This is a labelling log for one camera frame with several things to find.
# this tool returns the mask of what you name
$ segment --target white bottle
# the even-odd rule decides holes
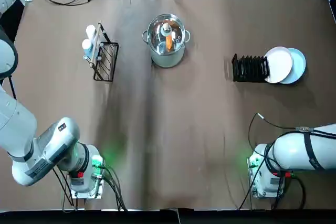
[[[86,35],[88,36],[88,39],[91,40],[92,44],[95,43],[95,36],[97,34],[97,30],[94,27],[94,25],[89,25],[86,28]],[[97,40],[97,46],[100,47],[100,43],[101,43],[101,36],[98,36],[98,40]]]
[[[93,44],[92,44],[91,40],[89,40],[89,39],[83,40],[82,48],[83,48],[83,51],[84,51],[84,54],[85,54],[83,56],[83,59],[84,60],[91,60],[92,50],[93,50]],[[97,57],[98,52],[99,52],[99,48],[96,48],[96,52],[94,53],[94,56],[97,58],[97,60],[101,60],[101,57]]]

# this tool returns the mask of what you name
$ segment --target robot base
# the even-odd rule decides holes
[[[71,195],[73,198],[79,199],[101,199],[104,188],[104,169],[97,166],[104,165],[104,160],[93,145],[87,145],[87,148],[89,150],[89,165],[82,176],[84,183],[74,185],[71,181]]]
[[[92,191],[88,193],[78,193],[74,190],[71,190],[71,195],[74,199],[101,199],[103,195],[104,183],[103,180],[97,179],[96,184]]]
[[[251,185],[253,178],[256,176],[251,188],[251,194],[255,198],[276,198],[280,179],[267,169],[263,159],[264,157],[255,152],[250,158],[247,158],[249,185]],[[280,186],[279,195],[283,193],[284,184],[282,183]]]

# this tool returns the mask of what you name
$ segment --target black wire basket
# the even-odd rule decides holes
[[[102,33],[106,42],[101,42],[99,45],[98,37]],[[95,57],[96,47],[99,47],[98,56]],[[119,51],[119,44],[112,42],[106,34],[102,24],[98,23],[97,34],[94,40],[91,60],[89,62],[90,68],[93,69],[93,79],[95,81],[113,82],[114,71],[116,69],[117,57]]]

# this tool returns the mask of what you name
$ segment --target light blue plate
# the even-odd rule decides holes
[[[288,48],[293,59],[293,66],[286,78],[280,83],[290,84],[300,79],[306,69],[306,58],[300,50],[295,48]]]

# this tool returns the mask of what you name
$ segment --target stainless steel pot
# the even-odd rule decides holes
[[[190,33],[175,15],[161,14],[143,31],[142,39],[151,48],[152,60],[162,68],[171,68],[181,61]]]

